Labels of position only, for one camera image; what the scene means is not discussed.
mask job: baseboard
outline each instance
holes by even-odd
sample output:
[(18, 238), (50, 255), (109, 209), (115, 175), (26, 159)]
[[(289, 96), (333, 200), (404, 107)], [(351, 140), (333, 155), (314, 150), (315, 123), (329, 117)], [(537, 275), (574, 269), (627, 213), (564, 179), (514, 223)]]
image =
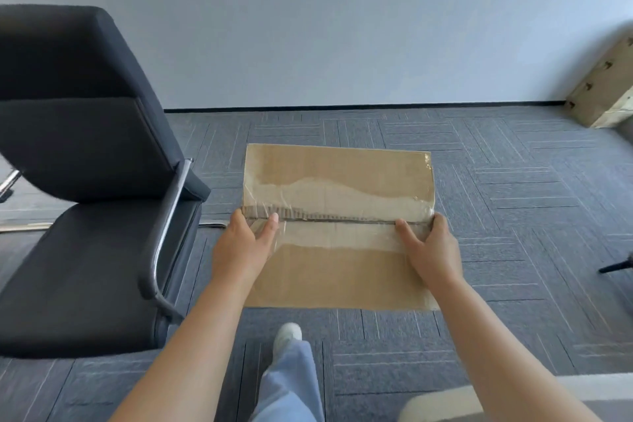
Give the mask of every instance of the baseboard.
[(484, 106), (562, 106), (564, 100), (544, 100), (529, 102), (460, 102), (458, 104), (376, 104), (376, 105), (309, 105), (276, 107), (226, 107), (226, 108), (166, 108), (167, 114), (187, 112), (269, 112), (279, 110), (366, 110), (380, 108), (425, 108), (425, 107), (484, 107)]

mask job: light blue pants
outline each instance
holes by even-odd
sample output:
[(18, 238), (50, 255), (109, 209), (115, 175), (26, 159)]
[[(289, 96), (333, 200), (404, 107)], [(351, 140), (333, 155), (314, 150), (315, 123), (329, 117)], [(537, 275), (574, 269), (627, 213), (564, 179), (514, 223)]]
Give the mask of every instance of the light blue pants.
[(265, 370), (252, 422), (325, 422), (312, 347), (291, 340)]

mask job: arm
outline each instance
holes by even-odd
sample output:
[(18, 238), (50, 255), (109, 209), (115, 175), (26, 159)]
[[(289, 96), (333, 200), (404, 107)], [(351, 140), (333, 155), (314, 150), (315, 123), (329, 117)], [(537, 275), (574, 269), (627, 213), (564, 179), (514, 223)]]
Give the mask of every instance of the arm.
[(491, 420), (599, 422), (464, 280), (460, 248), (444, 216), (436, 214), (426, 242), (419, 241), (404, 220), (396, 221), (396, 230), (409, 261), (437, 300), (457, 353)]
[(256, 239), (240, 210), (213, 249), (213, 275), (193, 310), (110, 422), (212, 421), (244, 301), (266, 262), (279, 217)]

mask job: person's right arm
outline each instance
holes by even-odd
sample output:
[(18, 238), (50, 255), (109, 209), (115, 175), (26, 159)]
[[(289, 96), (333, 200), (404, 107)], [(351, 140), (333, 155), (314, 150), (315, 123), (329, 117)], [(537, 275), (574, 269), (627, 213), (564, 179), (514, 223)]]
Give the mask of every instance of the person's right arm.
[(396, 230), (409, 261), (431, 290), (451, 332), (457, 354), (493, 421), (599, 422), (558, 383), (503, 325), (464, 280), (460, 248), (441, 214), (425, 242), (404, 220)]

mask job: hand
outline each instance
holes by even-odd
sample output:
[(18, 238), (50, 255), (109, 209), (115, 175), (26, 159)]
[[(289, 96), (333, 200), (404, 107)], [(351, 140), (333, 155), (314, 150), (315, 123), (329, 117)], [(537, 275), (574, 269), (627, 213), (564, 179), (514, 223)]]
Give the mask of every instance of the hand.
[(266, 263), (278, 226), (279, 216), (272, 214), (255, 238), (242, 211), (234, 211), (213, 248), (211, 281), (238, 284), (248, 293)]
[(463, 280), (460, 246), (442, 214), (435, 214), (433, 228), (424, 242), (402, 219), (396, 221), (396, 231), (405, 245), (409, 262), (433, 295), (447, 283)]

